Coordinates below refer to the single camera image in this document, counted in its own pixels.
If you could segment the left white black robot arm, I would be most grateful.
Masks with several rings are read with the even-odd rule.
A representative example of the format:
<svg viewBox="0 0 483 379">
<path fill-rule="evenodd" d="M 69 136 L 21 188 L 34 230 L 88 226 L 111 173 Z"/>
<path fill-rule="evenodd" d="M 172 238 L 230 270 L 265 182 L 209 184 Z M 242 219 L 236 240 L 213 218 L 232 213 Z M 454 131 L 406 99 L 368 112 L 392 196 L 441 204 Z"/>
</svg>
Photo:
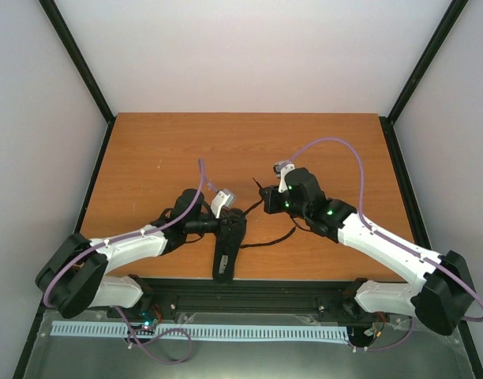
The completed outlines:
<svg viewBox="0 0 483 379">
<path fill-rule="evenodd" d="M 89 240 L 70 235 L 36 276 L 46 306 L 65 319 L 89 308 L 120 307 L 134 317 L 151 317 L 153 291 L 139 276 L 114 277 L 117 268 L 146 258 L 160 257 L 189 243 L 189 235 L 215 234 L 221 211 L 232 205 L 234 195 L 217 192 L 211 203 L 194 189 L 186 189 L 161 216 L 138 231 Z"/>
</svg>

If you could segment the black shoelace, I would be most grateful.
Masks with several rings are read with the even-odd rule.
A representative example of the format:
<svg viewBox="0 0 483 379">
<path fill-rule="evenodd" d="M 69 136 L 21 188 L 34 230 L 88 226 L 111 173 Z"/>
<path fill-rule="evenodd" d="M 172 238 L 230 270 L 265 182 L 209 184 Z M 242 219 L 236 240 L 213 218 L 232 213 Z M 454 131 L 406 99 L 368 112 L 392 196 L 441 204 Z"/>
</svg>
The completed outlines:
<svg viewBox="0 0 483 379">
<path fill-rule="evenodd" d="M 292 241 L 298 234 L 296 223 L 283 221 L 283 225 L 273 225 L 264 212 L 264 200 L 260 191 L 267 185 L 263 179 L 253 175 L 250 178 L 250 196 L 242 202 L 241 210 L 247 220 L 246 234 L 241 243 L 241 251 L 255 252 L 270 250 Z"/>
</svg>

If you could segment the black canvas shoe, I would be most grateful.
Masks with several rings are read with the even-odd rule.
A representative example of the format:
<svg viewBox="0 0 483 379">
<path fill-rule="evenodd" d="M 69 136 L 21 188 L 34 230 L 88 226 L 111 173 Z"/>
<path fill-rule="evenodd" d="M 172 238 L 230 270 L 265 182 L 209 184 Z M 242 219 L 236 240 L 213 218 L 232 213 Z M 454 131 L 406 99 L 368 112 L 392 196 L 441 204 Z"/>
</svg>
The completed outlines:
<svg viewBox="0 0 483 379">
<path fill-rule="evenodd" d="M 241 209 L 221 212 L 219 229 L 215 233 L 215 252 L 212 278 L 221 284 L 234 279 L 235 261 L 246 234 L 247 220 Z"/>
</svg>

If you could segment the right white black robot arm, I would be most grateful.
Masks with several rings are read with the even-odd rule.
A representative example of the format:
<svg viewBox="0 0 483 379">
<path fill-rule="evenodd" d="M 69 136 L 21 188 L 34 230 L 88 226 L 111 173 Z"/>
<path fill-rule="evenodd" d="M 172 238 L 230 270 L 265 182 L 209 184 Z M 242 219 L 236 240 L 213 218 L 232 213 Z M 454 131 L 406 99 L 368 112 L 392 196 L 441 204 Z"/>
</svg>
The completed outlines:
<svg viewBox="0 0 483 379">
<path fill-rule="evenodd" d="M 300 218 L 315 235 L 364 253 L 405 280 L 366 280 L 354 292 L 354 302 L 363 311 L 416 317 L 442 336 L 451 335 L 465 320 L 474 285 L 461 254 L 440 254 L 392 234 L 353 205 L 328 197 L 304 167 L 289 163 L 277 176 L 279 184 L 260 189 L 266 213 Z"/>
</svg>

